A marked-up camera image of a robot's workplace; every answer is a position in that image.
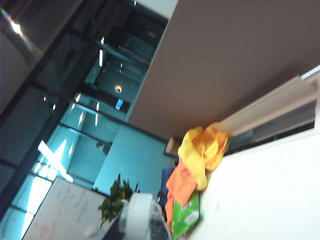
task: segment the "brown ceiling panel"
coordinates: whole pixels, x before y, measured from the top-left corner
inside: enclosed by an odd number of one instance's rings
[[[163,138],[320,64],[319,0],[180,0],[129,118]]]

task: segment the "whiteboard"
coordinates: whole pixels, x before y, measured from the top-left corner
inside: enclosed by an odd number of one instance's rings
[[[23,240],[101,240],[110,227],[100,229],[103,200],[102,194],[56,178]],[[86,238],[92,228],[97,234]]]

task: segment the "green plant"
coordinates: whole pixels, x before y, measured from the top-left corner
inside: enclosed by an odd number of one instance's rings
[[[98,207],[98,209],[101,210],[102,223],[100,227],[102,227],[105,221],[111,222],[118,215],[123,207],[122,200],[130,200],[133,193],[140,192],[138,185],[139,183],[135,185],[133,191],[128,180],[123,180],[121,183],[121,174],[119,173],[117,179],[110,187],[110,195],[106,196],[103,203]]]

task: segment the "green bag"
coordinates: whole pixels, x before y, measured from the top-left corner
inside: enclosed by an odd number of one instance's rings
[[[181,205],[174,201],[172,217],[172,239],[176,240],[181,234],[192,228],[199,219],[199,192],[195,191],[188,202]]]

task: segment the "yellow fabric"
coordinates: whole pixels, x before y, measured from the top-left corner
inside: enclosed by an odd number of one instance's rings
[[[228,135],[213,123],[204,131],[201,126],[190,129],[184,136],[178,155],[194,176],[198,191],[207,187],[206,169],[213,171],[220,164],[228,142]]]

